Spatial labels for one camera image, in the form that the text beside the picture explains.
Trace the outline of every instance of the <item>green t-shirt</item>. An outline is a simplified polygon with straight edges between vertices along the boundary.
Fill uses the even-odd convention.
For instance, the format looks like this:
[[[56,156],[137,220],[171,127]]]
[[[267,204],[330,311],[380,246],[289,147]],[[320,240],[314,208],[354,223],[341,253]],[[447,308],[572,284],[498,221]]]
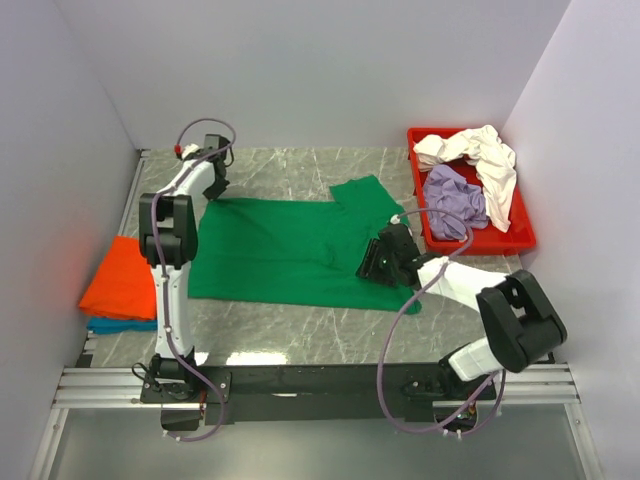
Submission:
[[[403,211],[374,176],[330,188],[333,202],[229,198],[200,221],[189,296],[399,310],[412,295],[356,277],[371,238]],[[408,313],[417,313],[415,303]]]

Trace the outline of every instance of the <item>red tray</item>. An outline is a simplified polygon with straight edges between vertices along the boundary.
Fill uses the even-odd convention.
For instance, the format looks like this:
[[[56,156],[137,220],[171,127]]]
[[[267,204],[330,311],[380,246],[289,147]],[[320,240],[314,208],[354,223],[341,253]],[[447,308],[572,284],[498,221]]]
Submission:
[[[442,138],[449,138],[462,130],[464,130],[464,128],[410,128],[408,130],[409,160],[411,161],[411,170],[413,171],[413,182],[416,186],[413,194],[417,197],[420,208],[427,206],[422,186],[428,174],[427,172],[421,172],[419,170],[418,155],[413,151],[413,147],[427,135],[435,134],[440,135]],[[470,184],[482,185],[476,177],[476,168],[467,165],[464,159],[454,160],[453,162],[447,163],[447,165],[465,177]],[[511,226],[506,233],[502,233],[494,227],[491,222],[489,222],[487,228],[482,230],[474,229],[473,244],[464,255],[515,255],[535,247],[536,237],[533,233],[533,227],[529,221],[527,209],[524,206],[524,200],[522,199],[518,185],[516,185],[513,192],[509,220],[511,221]],[[427,250],[448,255],[462,245],[463,242],[438,240],[434,238],[431,234],[429,219],[425,212],[420,212],[420,221],[422,222],[422,235],[424,236]]]

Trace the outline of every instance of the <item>marble floor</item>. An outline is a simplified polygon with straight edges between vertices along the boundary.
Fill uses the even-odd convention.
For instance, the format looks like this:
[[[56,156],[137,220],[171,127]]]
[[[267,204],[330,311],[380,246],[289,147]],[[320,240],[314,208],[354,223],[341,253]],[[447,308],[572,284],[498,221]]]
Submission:
[[[256,148],[235,153],[226,196],[331,200],[330,185],[373,174],[405,209],[417,207],[405,148]],[[159,190],[180,168],[169,150],[151,151],[142,161],[134,201],[121,232],[130,237],[138,233],[140,194]],[[194,199],[197,220],[205,206],[204,197]],[[417,216],[411,219],[411,226],[419,235]],[[505,273],[521,267],[517,256],[464,257],[462,261]],[[483,335],[480,317],[473,310],[429,294],[421,302],[422,311],[403,318],[396,329],[388,361],[437,361]],[[344,308],[189,300],[196,360],[209,365],[375,362],[394,315]],[[92,366],[146,363],[154,347],[153,333],[101,336]]]

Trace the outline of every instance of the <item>orange towel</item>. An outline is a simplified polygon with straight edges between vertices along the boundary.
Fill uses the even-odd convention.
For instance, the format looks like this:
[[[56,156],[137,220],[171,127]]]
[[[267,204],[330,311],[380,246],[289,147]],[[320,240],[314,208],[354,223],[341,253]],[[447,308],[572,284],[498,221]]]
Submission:
[[[78,308],[92,317],[155,320],[151,267],[140,255],[138,240],[114,238]]]

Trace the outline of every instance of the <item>wire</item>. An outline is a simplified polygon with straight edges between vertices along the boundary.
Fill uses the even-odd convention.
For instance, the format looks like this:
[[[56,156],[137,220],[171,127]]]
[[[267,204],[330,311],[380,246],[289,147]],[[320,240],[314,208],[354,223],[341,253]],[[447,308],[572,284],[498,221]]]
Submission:
[[[236,156],[233,154],[233,148],[229,148],[229,155],[231,155],[231,161],[229,162],[229,164],[225,163],[225,167],[229,168],[231,165],[233,165],[233,162],[236,161]]]
[[[214,394],[218,397],[218,400],[220,401],[220,414],[218,415],[218,421],[216,422],[216,424],[211,428],[211,430],[209,430],[208,432],[202,434],[202,435],[198,435],[195,437],[181,437],[179,435],[176,435],[173,432],[169,432],[168,435],[178,441],[181,442],[197,442],[200,440],[204,440],[206,438],[209,438],[211,435],[213,435],[214,433],[216,433],[218,431],[218,429],[222,426],[222,424],[224,423],[224,419],[225,419],[225,415],[226,415],[226,407],[225,407],[225,402],[224,402],[224,397],[222,395],[222,393],[220,392],[220,390],[218,389],[218,387],[216,387],[213,382],[211,382],[207,377],[205,377],[202,373],[200,373],[198,370],[196,370],[195,368],[193,368],[191,365],[189,365],[187,362],[184,361],[184,359],[181,357],[180,353],[178,352],[176,345],[173,341],[173,336],[172,336],[172,330],[171,330],[171,320],[169,318],[169,282],[168,282],[168,275],[167,275],[167,262],[166,259],[164,257],[164,252],[162,251],[162,246],[160,245],[160,233],[158,230],[158,216],[157,216],[157,208],[158,208],[158,201],[160,200],[160,198],[164,195],[169,195],[171,193],[173,193],[175,190],[177,190],[180,185],[182,184],[182,182],[184,182],[186,180],[186,178],[189,176],[189,174],[191,173],[191,171],[196,168],[198,165],[200,165],[202,162],[207,161],[209,158],[218,155],[219,153],[222,153],[226,150],[231,149],[231,147],[233,146],[233,144],[236,141],[236,131],[235,129],[228,124],[227,122],[223,121],[223,120],[218,120],[217,118],[199,118],[197,120],[194,120],[193,122],[189,123],[183,130],[182,132],[180,132],[180,135],[178,136],[178,141],[176,142],[176,151],[181,151],[181,147],[180,147],[180,142],[182,141],[182,137],[184,136],[184,134],[187,132],[187,130],[189,130],[189,128],[191,128],[193,125],[197,124],[197,123],[201,123],[201,122],[214,122],[214,123],[218,123],[221,125],[224,125],[225,127],[227,127],[229,130],[231,130],[231,140],[230,142],[225,145],[222,148],[219,148],[217,150],[214,150],[213,152],[208,152],[207,154],[203,155],[200,158],[197,158],[196,160],[194,160],[194,162],[191,164],[190,168],[187,169],[180,177],[178,177],[176,179],[176,181],[173,183],[173,185],[165,188],[164,190],[160,190],[158,193],[156,193],[153,197],[153,200],[151,201],[151,229],[153,231],[153,241],[155,243],[156,246],[156,251],[158,252],[158,259],[160,260],[160,268],[162,270],[162,309],[164,311],[164,331],[165,334],[167,336],[167,344],[169,345],[169,350],[171,350],[171,353],[173,354],[173,356],[175,357],[175,359],[178,361],[178,363],[180,365],[182,365],[185,370],[187,370],[189,373],[191,373],[192,375],[194,375],[196,378],[198,378],[200,381],[202,381],[205,385],[207,385],[207,387],[209,387]]]
[[[440,270],[438,271],[438,273],[429,281],[426,283],[426,285],[424,285],[422,288],[420,288],[420,290],[418,290],[416,293],[414,293],[411,298],[409,298],[409,300],[407,300],[405,302],[405,304],[400,308],[400,310],[398,310],[398,313],[396,314],[393,322],[391,323],[391,327],[389,328],[389,333],[387,334],[387,337],[384,340],[384,344],[382,346],[382,351],[380,352],[380,358],[378,360],[378,368],[376,370],[376,390],[378,393],[378,403],[380,403],[380,408],[382,409],[382,413],[384,413],[384,416],[387,418],[387,420],[389,420],[389,422],[391,422],[391,424],[396,427],[398,430],[402,431],[402,432],[406,432],[406,433],[414,433],[414,434],[423,434],[423,433],[429,433],[429,432],[436,432],[436,431],[446,431],[446,427],[450,422],[452,422],[458,415],[460,415],[463,411],[465,411],[466,409],[469,408],[469,406],[471,404],[473,404],[473,402],[476,400],[476,398],[478,398],[480,396],[480,394],[482,393],[482,391],[491,384],[491,382],[494,380],[494,378],[497,375],[497,372],[494,372],[492,374],[490,374],[485,380],[484,382],[482,382],[480,384],[480,386],[478,388],[476,388],[476,390],[469,396],[469,398],[451,415],[449,415],[447,418],[445,418],[443,421],[436,423],[435,425],[429,425],[428,427],[422,427],[422,428],[411,428],[409,426],[407,426],[406,424],[400,423],[398,422],[393,415],[391,414],[391,412],[389,411],[389,407],[387,406],[387,402],[384,399],[384,389],[382,387],[382,379],[383,379],[383,373],[384,373],[384,360],[385,357],[387,356],[387,351],[389,350],[389,345],[391,344],[391,338],[393,337],[393,332],[395,331],[396,327],[398,326],[398,323],[400,322],[400,319],[402,318],[402,316],[406,313],[406,311],[409,309],[409,307],[411,307],[411,305],[413,305],[416,300],[418,300],[418,298],[420,298],[425,292],[427,292],[433,285],[435,285],[438,280],[440,280],[445,271],[447,270],[447,267],[449,266],[449,262],[453,259],[455,259],[457,256],[461,255],[465,250],[467,250],[471,244],[473,243],[473,230],[471,230],[471,227],[462,219],[460,218],[458,215],[455,215],[451,212],[448,212],[446,210],[442,210],[439,208],[418,208],[416,210],[410,210],[408,212],[404,212],[404,213],[400,213],[396,216],[396,218],[400,219],[403,217],[406,217],[408,215],[412,215],[414,213],[419,213],[419,212],[436,212],[436,213],[442,213],[444,215],[449,215],[450,217],[452,217],[453,219],[457,220],[458,222],[460,222],[465,230],[467,231],[467,241],[464,243],[464,245],[462,245],[460,248],[458,248],[456,251],[454,251],[451,255],[449,255],[449,259],[448,261],[446,261],[442,267],[440,268]],[[498,397],[496,398],[496,403],[492,409],[492,411],[490,412],[489,416],[487,416],[487,418],[479,425],[476,426],[474,428],[472,428],[471,430],[464,432],[464,435],[468,435],[472,432],[477,431],[478,429],[484,427],[489,420],[491,420],[496,412],[498,411],[498,408],[500,406],[500,402],[502,401],[502,395],[504,393],[504,385],[505,385],[505,378],[506,375],[502,374],[502,386],[500,389],[500,393],[498,395]]]
[[[145,376],[141,376],[138,372],[136,372],[136,367],[140,367],[142,370],[144,370]],[[142,383],[147,383],[147,380],[149,378],[153,379],[155,381],[155,378],[153,378],[153,375],[151,375],[151,372],[149,371],[149,369],[147,367],[144,366],[144,364],[137,362],[134,363],[133,365],[131,365],[131,373],[133,373],[133,375],[137,378],[139,378],[140,380],[142,380]]]

